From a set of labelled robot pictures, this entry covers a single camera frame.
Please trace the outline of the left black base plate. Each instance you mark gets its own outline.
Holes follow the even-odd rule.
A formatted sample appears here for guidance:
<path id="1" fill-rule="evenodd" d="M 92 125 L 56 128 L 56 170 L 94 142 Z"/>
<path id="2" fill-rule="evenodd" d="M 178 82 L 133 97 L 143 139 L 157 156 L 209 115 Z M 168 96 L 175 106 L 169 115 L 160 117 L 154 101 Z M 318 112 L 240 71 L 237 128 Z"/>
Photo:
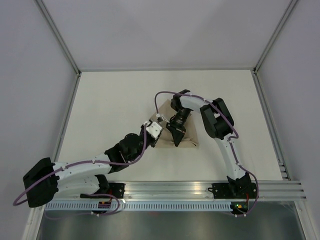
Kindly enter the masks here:
<path id="1" fill-rule="evenodd" d="M 125 193 L 124 183 L 107 183 L 106 185 L 99 186 L 98 190 L 91 194 L 81 193 L 81 199 L 110 199 L 117 198 L 122 199 Z"/>

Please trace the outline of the right aluminium side rail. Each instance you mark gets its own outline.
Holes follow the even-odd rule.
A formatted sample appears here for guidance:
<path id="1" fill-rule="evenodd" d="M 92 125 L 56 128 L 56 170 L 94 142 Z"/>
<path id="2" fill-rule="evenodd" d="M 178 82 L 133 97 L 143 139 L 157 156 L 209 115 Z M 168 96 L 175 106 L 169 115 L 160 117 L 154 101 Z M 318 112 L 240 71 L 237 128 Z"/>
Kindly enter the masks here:
<path id="1" fill-rule="evenodd" d="M 281 176 L 282 179 L 284 181 L 291 181 L 291 176 L 288 172 L 288 168 L 287 165 L 285 163 L 285 156 L 280 144 L 280 140 L 279 140 L 279 136 L 278 133 L 276 131 L 276 127 L 272 118 L 272 114 L 270 111 L 270 108 L 268 106 L 267 103 L 267 98 L 265 96 L 264 90 L 263 90 L 263 86 L 262 83 L 258 77 L 258 73 L 255 69 L 251 70 L 251 75 L 252 75 L 252 79 L 253 79 L 253 83 L 255 85 L 256 88 L 256 92 L 259 98 L 259 102 L 262 108 L 262 112 L 265 118 L 265 122 L 267 125 L 267 129 L 269 132 L 269 136 L 272 142 L 272 146 L 276 155 L 276 159 L 280 168 L 280 172 L 281 172 Z"/>

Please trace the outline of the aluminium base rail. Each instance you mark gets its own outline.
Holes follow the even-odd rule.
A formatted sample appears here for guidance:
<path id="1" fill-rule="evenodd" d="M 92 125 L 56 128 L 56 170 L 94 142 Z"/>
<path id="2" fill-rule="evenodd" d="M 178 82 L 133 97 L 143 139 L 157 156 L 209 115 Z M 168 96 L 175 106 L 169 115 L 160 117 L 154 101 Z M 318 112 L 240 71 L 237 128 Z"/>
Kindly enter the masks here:
<path id="1" fill-rule="evenodd" d="M 227 183 L 226 181 L 110 181 L 109 183 L 124 183 L 123 199 L 132 201 L 245 200 L 214 199 L 213 194 L 207 188 L 213 183 Z M 307 199 L 299 181 L 260 181 L 256 189 L 257 198 L 260 201 L 304 201 Z"/>

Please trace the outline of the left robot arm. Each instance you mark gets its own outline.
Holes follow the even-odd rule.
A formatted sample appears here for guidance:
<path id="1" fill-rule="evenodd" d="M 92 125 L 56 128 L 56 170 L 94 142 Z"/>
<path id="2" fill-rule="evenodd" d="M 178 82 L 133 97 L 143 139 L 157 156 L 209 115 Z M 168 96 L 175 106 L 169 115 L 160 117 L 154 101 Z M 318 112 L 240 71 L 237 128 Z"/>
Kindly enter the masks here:
<path id="1" fill-rule="evenodd" d="M 162 131 L 158 122 L 148 120 L 139 134 L 127 134 L 94 157 L 71 163 L 39 160 L 22 178 L 28 206 L 40 207 L 54 198 L 106 197 L 111 193 L 107 175 L 138 162 L 148 147 L 155 147 Z"/>

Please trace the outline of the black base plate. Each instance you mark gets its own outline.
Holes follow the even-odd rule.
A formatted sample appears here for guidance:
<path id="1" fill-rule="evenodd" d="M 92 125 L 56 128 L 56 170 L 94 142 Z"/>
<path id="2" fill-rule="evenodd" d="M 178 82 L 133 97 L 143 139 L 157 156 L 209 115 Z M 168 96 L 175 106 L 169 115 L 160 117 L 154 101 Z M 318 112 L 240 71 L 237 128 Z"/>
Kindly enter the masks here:
<path id="1" fill-rule="evenodd" d="M 212 183 L 207 190 L 213 194 L 214 199 L 255 199 L 257 197 L 257 186 L 251 182 L 247 186 L 235 186 L 230 183 Z"/>
<path id="2" fill-rule="evenodd" d="M 107 183 L 106 185 L 99 186 L 98 190 L 91 194 L 81 193 L 81 199 L 110 199 L 117 198 L 122 199 L 125 193 L 124 183 Z"/>

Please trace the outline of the back aluminium frame bar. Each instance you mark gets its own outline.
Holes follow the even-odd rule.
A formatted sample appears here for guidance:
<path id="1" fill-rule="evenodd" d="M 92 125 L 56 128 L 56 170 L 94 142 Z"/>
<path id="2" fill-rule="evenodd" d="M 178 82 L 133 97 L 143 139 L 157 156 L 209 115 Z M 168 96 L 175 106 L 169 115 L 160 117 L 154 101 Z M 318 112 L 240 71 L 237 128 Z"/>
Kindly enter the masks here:
<path id="1" fill-rule="evenodd" d="M 231 70 L 253 70 L 254 67 L 143 67 L 143 68 L 110 68 L 110 69 L 81 69 L 86 72 L 142 72 L 142 71 L 231 71 Z"/>

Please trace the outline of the right aluminium frame post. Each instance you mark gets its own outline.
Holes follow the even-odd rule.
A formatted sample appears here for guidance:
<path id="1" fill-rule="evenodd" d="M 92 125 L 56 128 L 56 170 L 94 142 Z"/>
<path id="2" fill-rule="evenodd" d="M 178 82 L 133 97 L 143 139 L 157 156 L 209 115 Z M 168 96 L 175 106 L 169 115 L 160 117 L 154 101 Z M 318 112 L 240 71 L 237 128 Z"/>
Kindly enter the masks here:
<path id="1" fill-rule="evenodd" d="M 268 57 L 270 51 L 272 50 L 274 44 L 276 43 L 277 39 L 280 37 L 283 29 L 285 28 L 287 22 L 289 21 L 291 15 L 293 14 L 295 8 L 299 4 L 299 0 L 290 0 L 286 9 L 284 10 L 280 20 L 278 21 L 274 31 L 271 34 L 265 48 L 263 49 L 258 61 L 254 65 L 252 69 L 252 74 L 256 75 L 259 69 L 262 67 L 263 63 L 265 62 L 266 58 Z"/>

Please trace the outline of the aluminium frame post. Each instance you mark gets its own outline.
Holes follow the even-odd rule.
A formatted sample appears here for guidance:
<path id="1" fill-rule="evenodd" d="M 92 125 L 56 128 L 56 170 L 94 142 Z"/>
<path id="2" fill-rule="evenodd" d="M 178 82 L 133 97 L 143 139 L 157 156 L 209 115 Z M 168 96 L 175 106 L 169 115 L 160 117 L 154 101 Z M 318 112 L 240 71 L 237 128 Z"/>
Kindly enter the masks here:
<path id="1" fill-rule="evenodd" d="M 289 21 L 291 15 L 293 14 L 295 8 L 299 4 L 299 0 L 290 0 L 286 9 L 284 10 L 280 20 L 278 21 L 274 31 L 271 34 L 265 48 L 263 49 L 258 61 L 254 65 L 252 69 L 252 74 L 256 75 L 259 69 L 262 67 L 263 63 L 265 62 L 266 58 L 268 57 L 270 51 L 272 50 L 274 44 L 276 43 L 277 39 L 280 37 L 283 29 L 285 28 L 287 22 Z"/>
<path id="2" fill-rule="evenodd" d="M 56 39 L 59 47 L 61 48 L 64 56 L 66 57 L 68 63 L 72 67 L 73 71 L 77 76 L 81 74 L 81 70 L 79 69 L 78 65 L 76 64 L 76 61 L 74 60 L 63 36 L 61 35 L 50 11 L 48 10 L 45 2 L 43 0 L 35 0 L 34 3 L 38 7 L 40 13 L 44 17 L 45 22 L 47 23 L 50 31 L 52 32 L 54 38 Z"/>

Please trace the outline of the aluminium side rail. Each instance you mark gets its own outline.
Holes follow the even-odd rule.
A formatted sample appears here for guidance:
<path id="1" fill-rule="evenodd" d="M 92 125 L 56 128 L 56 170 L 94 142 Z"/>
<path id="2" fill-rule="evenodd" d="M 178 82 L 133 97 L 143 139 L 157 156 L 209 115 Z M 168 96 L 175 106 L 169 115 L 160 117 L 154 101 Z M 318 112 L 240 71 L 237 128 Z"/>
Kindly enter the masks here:
<path id="1" fill-rule="evenodd" d="M 280 172 L 281 172 L 281 176 L 282 179 L 284 181 L 291 181 L 291 176 L 288 172 L 288 168 L 287 165 L 285 163 L 285 156 L 280 144 L 280 140 L 279 140 L 279 136 L 278 133 L 276 131 L 276 127 L 272 118 L 272 114 L 270 111 L 270 108 L 268 106 L 267 103 L 267 98 L 265 96 L 264 90 L 263 90 L 263 86 L 262 83 L 258 77 L 258 73 L 255 69 L 251 70 L 251 75 L 252 75 L 252 79 L 253 79 L 253 83 L 255 85 L 256 88 L 256 92 L 259 98 L 259 102 L 262 108 L 262 112 L 265 118 L 265 122 L 267 125 L 267 129 L 269 132 L 269 136 L 272 142 L 272 146 L 276 155 L 276 159 L 280 168 Z"/>
<path id="2" fill-rule="evenodd" d="M 71 92 L 70 95 L 68 97 L 68 100 L 66 102 L 66 108 L 65 108 L 65 112 L 62 116 L 62 122 L 61 122 L 61 127 L 59 129 L 59 133 L 57 136 L 57 140 L 56 140 L 56 144 L 54 146 L 53 152 L 50 156 L 50 160 L 52 162 L 56 162 L 59 159 L 59 155 L 60 155 L 60 151 L 61 151 L 61 146 L 64 140 L 64 134 L 66 132 L 67 126 L 68 126 L 68 122 L 69 122 L 69 118 L 70 118 L 70 114 L 73 108 L 73 104 L 74 104 L 74 100 L 77 94 L 77 90 L 78 90 L 78 86 L 80 83 L 80 79 L 81 79 L 81 75 L 82 73 L 79 73 L 76 76 L 76 79 L 72 85 L 71 88 Z"/>

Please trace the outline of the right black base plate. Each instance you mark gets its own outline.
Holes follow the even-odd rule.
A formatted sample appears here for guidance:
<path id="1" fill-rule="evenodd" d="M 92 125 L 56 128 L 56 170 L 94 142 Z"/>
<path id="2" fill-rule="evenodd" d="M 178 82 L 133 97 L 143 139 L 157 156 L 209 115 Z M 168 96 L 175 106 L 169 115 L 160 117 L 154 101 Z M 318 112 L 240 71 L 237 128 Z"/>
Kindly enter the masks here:
<path id="1" fill-rule="evenodd" d="M 257 197 L 257 186 L 251 182 L 247 186 L 235 186 L 230 183 L 212 183 L 207 190 L 213 194 L 214 199 L 255 199 Z"/>

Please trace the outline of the left aluminium frame post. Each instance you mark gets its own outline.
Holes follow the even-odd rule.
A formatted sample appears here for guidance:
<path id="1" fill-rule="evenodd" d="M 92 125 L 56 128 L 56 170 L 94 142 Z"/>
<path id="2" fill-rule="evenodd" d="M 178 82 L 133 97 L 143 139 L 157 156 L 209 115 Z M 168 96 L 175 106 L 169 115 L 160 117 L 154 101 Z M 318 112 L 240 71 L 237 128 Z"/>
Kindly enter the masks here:
<path id="1" fill-rule="evenodd" d="M 43 0 L 35 0 L 34 3 L 38 7 L 40 13 L 44 17 L 45 22 L 47 23 L 50 31 L 52 32 L 54 38 L 56 39 L 59 47 L 61 48 L 64 56 L 66 57 L 68 63 L 72 67 L 73 71 L 77 76 L 81 74 L 81 70 L 79 69 L 78 65 L 76 64 L 76 61 L 74 60 L 63 36 L 61 35 L 50 11 L 48 10 L 45 2 Z"/>

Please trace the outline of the beige cloth napkin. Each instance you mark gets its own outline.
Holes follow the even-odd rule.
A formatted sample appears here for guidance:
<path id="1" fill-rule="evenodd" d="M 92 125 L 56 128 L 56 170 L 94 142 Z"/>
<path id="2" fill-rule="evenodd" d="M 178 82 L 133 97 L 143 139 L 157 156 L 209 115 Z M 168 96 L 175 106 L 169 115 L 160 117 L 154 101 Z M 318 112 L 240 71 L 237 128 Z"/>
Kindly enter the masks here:
<path id="1" fill-rule="evenodd" d="M 187 109 L 176 111 L 171 107 L 171 100 L 166 100 L 158 107 L 150 119 L 159 121 L 163 131 L 155 145 L 158 149 L 184 148 L 199 146 L 197 130 L 192 111 Z"/>

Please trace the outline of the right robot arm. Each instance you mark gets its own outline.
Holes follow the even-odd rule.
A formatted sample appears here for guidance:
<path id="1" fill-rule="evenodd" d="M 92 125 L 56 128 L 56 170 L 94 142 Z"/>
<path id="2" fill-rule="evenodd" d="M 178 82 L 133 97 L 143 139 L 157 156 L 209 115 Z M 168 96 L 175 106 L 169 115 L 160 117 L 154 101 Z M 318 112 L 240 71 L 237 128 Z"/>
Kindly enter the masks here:
<path id="1" fill-rule="evenodd" d="M 234 120 L 222 98 L 212 101 L 192 95 L 187 89 L 173 95 L 171 108 L 176 111 L 166 128 L 171 133 L 176 147 L 182 142 L 187 130 L 185 123 L 192 111 L 201 115 L 204 129 L 217 143 L 226 167 L 228 183 L 212 185 L 210 192 L 217 199 L 253 199 L 258 197 L 258 184 L 251 180 L 237 156 L 235 140 L 239 138 Z"/>

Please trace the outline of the left aluminium side rail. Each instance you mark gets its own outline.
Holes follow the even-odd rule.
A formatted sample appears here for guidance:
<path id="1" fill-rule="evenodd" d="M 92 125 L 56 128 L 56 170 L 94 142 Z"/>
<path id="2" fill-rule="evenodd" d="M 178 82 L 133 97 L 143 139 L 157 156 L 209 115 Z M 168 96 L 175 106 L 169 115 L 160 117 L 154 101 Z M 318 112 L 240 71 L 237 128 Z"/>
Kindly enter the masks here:
<path id="1" fill-rule="evenodd" d="M 78 90 L 78 86 L 80 83 L 80 79 L 81 79 L 81 75 L 82 73 L 79 73 L 76 76 L 76 79 L 72 85 L 71 88 L 71 92 L 70 95 L 68 97 L 68 100 L 66 102 L 66 108 L 65 108 L 65 112 L 62 116 L 62 122 L 61 122 L 61 127 L 59 129 L 59 133 L 57 136 L 57 140 L 56 140 L 56 144 L 54 146 L 53 152 L 50 156 L 50 160 L 52 162 L 56 162 L 59 159 L 59 155 L 60 155 L 60 151 L 61 151 L 61 146 L 64 140 L 64 134 L 66 132 L 67 126 L 68 126 L 68 122 L 69 122 L 69 118 L 70 118 L 70 114 L 73 108 L 73 104 L 74 104 L 74 100 L 77 94 L 77 90 Z"/>

